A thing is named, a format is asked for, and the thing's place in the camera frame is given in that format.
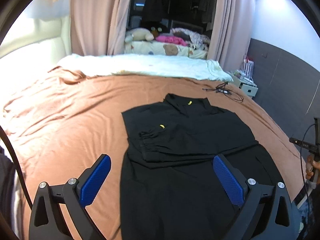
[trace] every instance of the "beige curtain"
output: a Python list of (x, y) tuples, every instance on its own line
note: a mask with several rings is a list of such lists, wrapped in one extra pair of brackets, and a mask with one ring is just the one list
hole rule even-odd
[(247, 53), (254, 15), (254, 0), (217, 0), (208, 59), (224, 71), (238, 69)]
[(71, 48), (79, 55), (124, 51), (130, 0), (71, 0)]

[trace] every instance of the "blue gripper pad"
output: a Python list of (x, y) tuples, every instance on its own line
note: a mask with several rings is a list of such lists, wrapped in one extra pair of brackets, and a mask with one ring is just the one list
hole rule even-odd
[(80, 190), (79, 203), (84, 208), (91, 205), (111, 170), (111, 159), (105, 155)]
[(213, 158), (213, 170), (233, 205), (242, 206), (244, 189), (219, 156)]

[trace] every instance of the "white wall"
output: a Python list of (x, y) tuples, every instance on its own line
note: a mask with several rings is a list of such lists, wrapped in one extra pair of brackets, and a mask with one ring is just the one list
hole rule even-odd
[(291, 0), (256, 0), (251, 38), (286, 50), (320, 71), (320, 38)]

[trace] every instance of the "plush toy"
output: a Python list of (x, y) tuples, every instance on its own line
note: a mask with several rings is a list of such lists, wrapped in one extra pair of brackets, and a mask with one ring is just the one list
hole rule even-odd
[(154, 39), (152, 33), (144, 28), (136, 28), (125, 33), (125, 43), (131, 41), (152, 41)]

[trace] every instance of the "silver screw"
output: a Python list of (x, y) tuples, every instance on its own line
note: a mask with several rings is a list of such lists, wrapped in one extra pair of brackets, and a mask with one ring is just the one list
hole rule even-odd
[(47, 186), (47, 184), (45, 182), (41, 182), (39, 188), (44, 188), (45, 186)]
[(250, 185), (254, 185), (254, 184), (256, 184), (256, 181), (254, 179), (248, 179), (248, 183)]
[(278, 186), (279, 186), (280, 188), (284, 188), (284, 184), (283, 184), (282, 182), (278, 182)]
[(76, 181), (77, 181), (77, 179), (71, 178), (71, 179), (68, 180), (68, 183), (69, 183), (70, 185), (73, 185), (73, 184), (76, 183)]

